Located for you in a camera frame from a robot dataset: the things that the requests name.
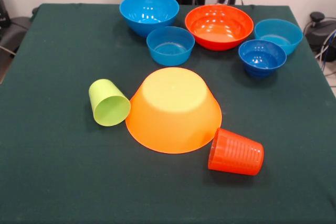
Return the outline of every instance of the blue bowl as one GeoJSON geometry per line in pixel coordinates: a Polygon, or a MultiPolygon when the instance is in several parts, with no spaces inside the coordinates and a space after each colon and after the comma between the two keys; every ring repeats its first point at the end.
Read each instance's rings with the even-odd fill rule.
{"type": "Polygon", "coordinates": [[[282,19],[265,19],[254,28],[256,39],[271,41],[290,55],[303,39],[301,29],[282,19]]]}
{"type": "Polygon", "coordinates": [[[154,61],[164,66],[177,66],[189,59],[195,39],[183,28],[166,26],[152,31],[147,45],[154,61]]]}
{"type": "Polygon", "coordinates": [[[124,0],[121,15],[141,37],[160,27],[171,26],[180,10],[176,0],[124,0]]]}
{"type": "Polygon", "coordinates": [[[281,47],[273,42],[260,39],[243,43],[238,53],[246,72],[255,78],[269,76],[287,60],[286,53],[281,47]]]}

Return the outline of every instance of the lime green cup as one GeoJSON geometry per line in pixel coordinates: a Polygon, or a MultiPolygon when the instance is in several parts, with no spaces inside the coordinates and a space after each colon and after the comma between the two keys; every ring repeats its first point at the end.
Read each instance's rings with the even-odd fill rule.
{"type": "Polygon", "coordinates": [[[93,118],[102,126],[121,123],[130,113],[130,101],[110,80],[100,79],[91,84],[89,97],[93,118]]]}

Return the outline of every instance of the upside-down orange bowl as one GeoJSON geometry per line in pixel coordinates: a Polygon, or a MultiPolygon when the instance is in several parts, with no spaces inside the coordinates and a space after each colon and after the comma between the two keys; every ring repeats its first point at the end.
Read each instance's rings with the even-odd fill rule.
{"type": "Polygon", "coordinates": [[[180,154],[209,143],[222,123],[222,111],[205,81],[184,68],[151,73],[131,99],[130,134],[157,152],[180,154]]]}
{"type": "Polygon", "coordinates": [[[185,26],[197,43],[224,51],[238,46],[253,31],[253,20],[242,10],[229,5],[203,5],[185,17],[185,26]]]}

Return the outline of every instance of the orange cup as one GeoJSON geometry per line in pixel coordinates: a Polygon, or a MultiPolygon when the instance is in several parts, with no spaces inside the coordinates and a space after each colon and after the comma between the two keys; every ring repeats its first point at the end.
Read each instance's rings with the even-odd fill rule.
{"type": "Polygon", "coordinates": [[[263,160],[264,148],[260,143],[218,128],[211,146],[208,168],[254,176],[260,171],[263,160]]]}
{"type": "Polygon", "coordinates": [[[168,154],[203,147],[221,123],[222,112],[204,80],[176,67],[155,71],[143,81],[126,119],[135,140],[168,154]]]}

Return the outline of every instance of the plastic bowl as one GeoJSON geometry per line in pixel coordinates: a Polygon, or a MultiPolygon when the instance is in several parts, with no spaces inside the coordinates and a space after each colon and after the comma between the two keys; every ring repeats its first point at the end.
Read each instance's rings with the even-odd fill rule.
{"type": "Polygon", "coordinates": [[[238,46],[253,31],[252,19],[228,5],[203,5],[191,10],[185,25],[201,46],[223,51],[238,46]]]}
{"type": "Polygon", "coordinates": [[[255,78],[270,75],[287,60],[281,47],[266,40],[249,40],[239,47],[238,52],[246,72],[255,78]]]}
{"type": "Polygon", "coordinates": [[[184,68],[151,73],[131,99],[126,119],[140,144],[169,154],[203,147],[221,123],[222,112],[204,80],[184,68]]]}
{"type": "Polygon", "coordinates": [[[141,37],[171,26],[180,7],[176,0],[124,0],[119,10],[128,26],[141,37]]]}
{"type": "Polygon", "coordinates": [[[195,39],[187,30],[166,26],[147,36],[147,45],[154,61],[165,66],[177,66],[189,59],[195,39]]]}
{"type": "Polygon", "coordinates": [[[282,19],[265,19],[255,29],[256,39],[271,41],[290,55],[303,39],[301,29],[291,22],[282,19]]]}

